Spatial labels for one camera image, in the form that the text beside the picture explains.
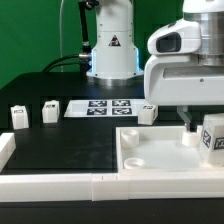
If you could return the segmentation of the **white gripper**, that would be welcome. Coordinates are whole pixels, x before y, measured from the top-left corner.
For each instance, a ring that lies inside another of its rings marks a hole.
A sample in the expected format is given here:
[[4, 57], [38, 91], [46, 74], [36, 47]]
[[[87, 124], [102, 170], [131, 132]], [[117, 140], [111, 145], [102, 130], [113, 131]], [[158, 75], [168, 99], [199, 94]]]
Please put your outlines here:
[[144, 95], [158, 106], [178, 106], [191, 131], [187, 106], [224, 105], [224, 67], [201, 66], [196, 55], [151, 56], [144, 71]]

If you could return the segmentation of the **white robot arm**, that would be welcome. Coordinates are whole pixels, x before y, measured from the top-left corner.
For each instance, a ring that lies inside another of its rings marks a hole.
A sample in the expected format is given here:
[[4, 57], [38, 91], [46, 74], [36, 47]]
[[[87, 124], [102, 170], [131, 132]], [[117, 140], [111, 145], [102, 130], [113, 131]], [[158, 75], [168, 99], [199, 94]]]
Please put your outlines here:
[[96, 9], [97, 44], [87, 54], [87, 77], [103, 85], [124, 85], [144, 77], [145, 99], [175, 106], [186, 125], [193, 105], [224, 105], [224, 0], [184, 0], [183, 18], [154, 32], [151, 57], [139, 67], [133, 43], [130, 0], [79, 0]]

